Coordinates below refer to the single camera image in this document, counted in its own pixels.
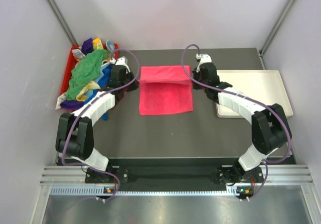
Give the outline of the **pink towel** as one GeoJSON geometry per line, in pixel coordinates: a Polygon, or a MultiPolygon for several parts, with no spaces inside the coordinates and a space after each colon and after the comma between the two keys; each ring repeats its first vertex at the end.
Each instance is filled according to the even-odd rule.
{"type": "Polygon", "coordinates": [[[143,66],[140,73],[139,113],[159,116],[193,110],[189,66],[143,66]]]}

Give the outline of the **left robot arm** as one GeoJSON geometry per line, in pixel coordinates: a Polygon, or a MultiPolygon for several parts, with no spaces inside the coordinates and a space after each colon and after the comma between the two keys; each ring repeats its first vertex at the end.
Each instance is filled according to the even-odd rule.
{"type": "Polygon", "coordinates": [[[64,113],[59,118],[55,149],[85,166],[96,169],[103,182],[113,178],[114,171],[107,157],[94,147],[93,126],[110,109],[114,108],[126,92],[134,91],[139,83],[126,64],[107,67],[107,84],[80,109],[64,113]]]}

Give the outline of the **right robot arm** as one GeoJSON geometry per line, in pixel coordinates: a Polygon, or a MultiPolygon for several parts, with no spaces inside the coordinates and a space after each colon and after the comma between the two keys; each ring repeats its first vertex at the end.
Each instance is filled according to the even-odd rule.
{"type": "Polygon", "coordinates": [[[292,134],[281,105],[265,105],[243,95],[231,84],[222,82],[216,66],[209,61],[200,62],[193,70],[192,81],[194,89],[203,89],[207,98],[233,110],[251,124],[252,144],[233,165],[237,180],[247,181],[252,170],[283,145],[287,144],[291,150],[292,134]]]}

